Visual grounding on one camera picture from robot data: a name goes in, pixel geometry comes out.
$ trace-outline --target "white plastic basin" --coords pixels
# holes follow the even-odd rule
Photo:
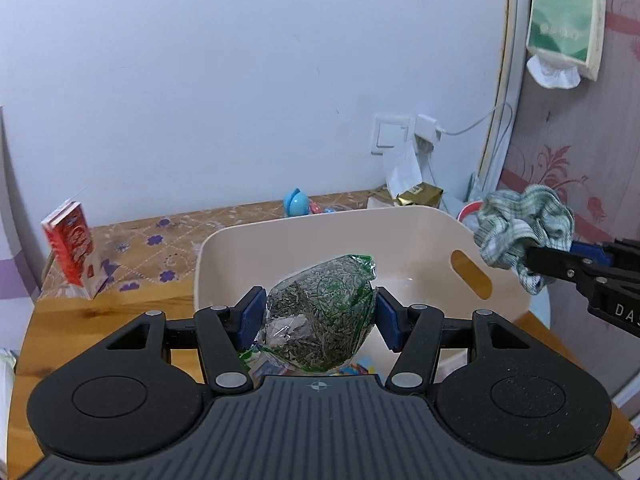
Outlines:
[[[461,251],[488,280],[482,299],[452,267]],[[198,256],[194,308],[235,304],[254,285],[267,291],[281,280],[343,254],[370,254],[373,285],[386,287],[402,304],[426,303],[447,317],[471,318],[488,308],[509,320],[527,311],[529,295],[510,270],[480,258],[470,230],[426,206],[363,209],[233,226],[211,235]],[[370,356],[386,376],[396,354],[376,328],[359,356]]]

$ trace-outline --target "green striped towel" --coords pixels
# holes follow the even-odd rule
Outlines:
[[[524,265],[528,247],[568,251],[574,239],[574,214],[555,191],[533,184],[520,194],[510,189],[490,193],[478,212],[474,241],[491,267],[515,269],[529,294],[537,294],[551,280]]]

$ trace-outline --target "cloth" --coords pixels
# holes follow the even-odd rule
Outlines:
[[[551,188],[533,184],[521,195],[509,189],[495,191],[478,212],[474,242],[491,267],[514,269],[529,294],[550,282],[524,264],[527,248],[550,247],[568,251],[574,238],[574,214]]]
[[[14,389],[15,356],[0,348],[0,479],[6,480],[6,438],[9,428],[9,407]]]

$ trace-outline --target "blue gripper pad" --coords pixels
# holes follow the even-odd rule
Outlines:
[[[602,247],[598,247],[596,245],[574,241],[571,244],[569,252],[571,254],[578,254],[578,256],[589,258],[599,265],[610,267],[613,263],[613,258],[605,253],[605,251],[602,250]]]
[[[376,293],[376,326],[385,341],[387,348],[393,352],[400,352],[404,348],[410,327],[407,327],[408,319],[406,309],[386,289],[380,287]]]
[[[238,351],[248,350],[262,326],[264,309],[267,307],[267,292],[261,286],[254,286],[238,301],[232,311],[240,311],[236,332],[228,332],[229,339]]]

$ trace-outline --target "tissue box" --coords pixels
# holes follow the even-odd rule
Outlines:
[[[596,81],[606,0],[532,0],[527,49],[556,68]]]
[[[438,207],[440,205],[440,197],[442,190],[439,187],[432,186],[423,182],[404,193],[398,195],[393,200],[386,186],[380,186],[373,191],[373,195],[381,202],[393,205],[428,205],[430,207]]]
[[[67,201],[42,221],[66,280],[92,300],[107,279],[79,202]]]

